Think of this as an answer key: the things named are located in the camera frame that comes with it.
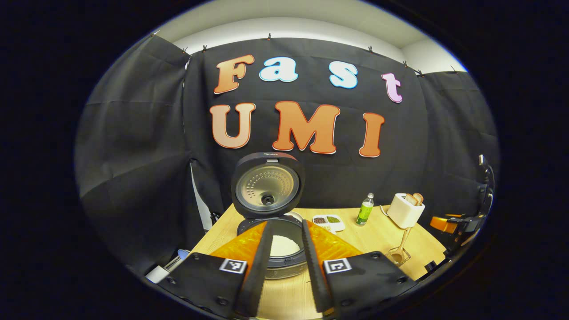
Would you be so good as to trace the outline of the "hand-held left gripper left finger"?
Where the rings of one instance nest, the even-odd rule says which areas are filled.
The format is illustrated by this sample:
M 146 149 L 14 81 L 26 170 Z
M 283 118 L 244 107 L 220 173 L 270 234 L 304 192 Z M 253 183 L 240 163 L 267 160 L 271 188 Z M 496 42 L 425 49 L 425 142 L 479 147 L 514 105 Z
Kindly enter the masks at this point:
M 157 285 L 210 316 L 257 314 L 274 223 L 264 221 L 210 254 L 193 252 Z

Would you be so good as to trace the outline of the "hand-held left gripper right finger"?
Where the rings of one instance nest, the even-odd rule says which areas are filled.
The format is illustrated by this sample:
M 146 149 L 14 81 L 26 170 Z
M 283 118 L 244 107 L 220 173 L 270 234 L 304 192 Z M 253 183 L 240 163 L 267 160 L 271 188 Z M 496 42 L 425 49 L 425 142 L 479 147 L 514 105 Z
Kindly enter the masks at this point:
M 304 220 L 307 268 L 316 310 L 326 319 L 372 319 L 417 285 L 380 251 L 363 253 L 347 241 Z

